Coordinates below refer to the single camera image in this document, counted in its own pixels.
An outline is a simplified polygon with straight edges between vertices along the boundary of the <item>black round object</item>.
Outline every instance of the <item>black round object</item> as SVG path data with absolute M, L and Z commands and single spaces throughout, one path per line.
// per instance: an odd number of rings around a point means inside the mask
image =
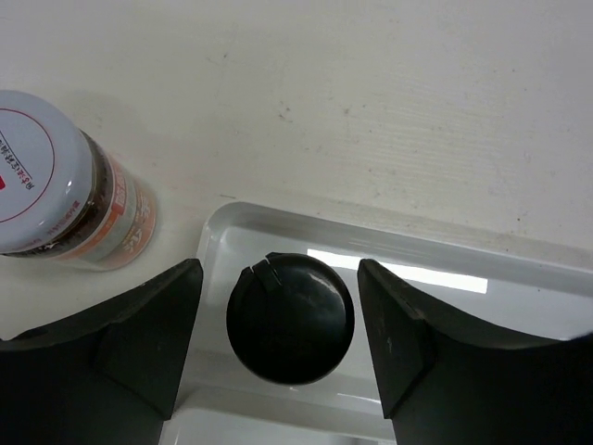
M 312 383 L 342 361 L 354 307 L 340 276 L 307 255 L 271 253 L 241 272 L 226 312 L 231 345 L 261 378 Z

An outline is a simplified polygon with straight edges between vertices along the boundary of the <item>plastic tray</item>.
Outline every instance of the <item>plastic tray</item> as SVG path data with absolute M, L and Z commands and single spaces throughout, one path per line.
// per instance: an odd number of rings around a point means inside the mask
M 234 356 L 226 335 L 226 305 L 239 273 L 272 251 L 328 262 L 354 299 L 356 329 L 347 356 L 312 385 L 289 388 L 255 377 Z M 351 437 L 393 439 L 381 414 L 360 312 L 356 268 L 362 257 L 382 261 L 422 290 L 496 324 L 554 338 L 575 337 L 593 325 L 591 273 L 252 204 L 217 210 L 197 256 L 204 287 L 180 401 Z

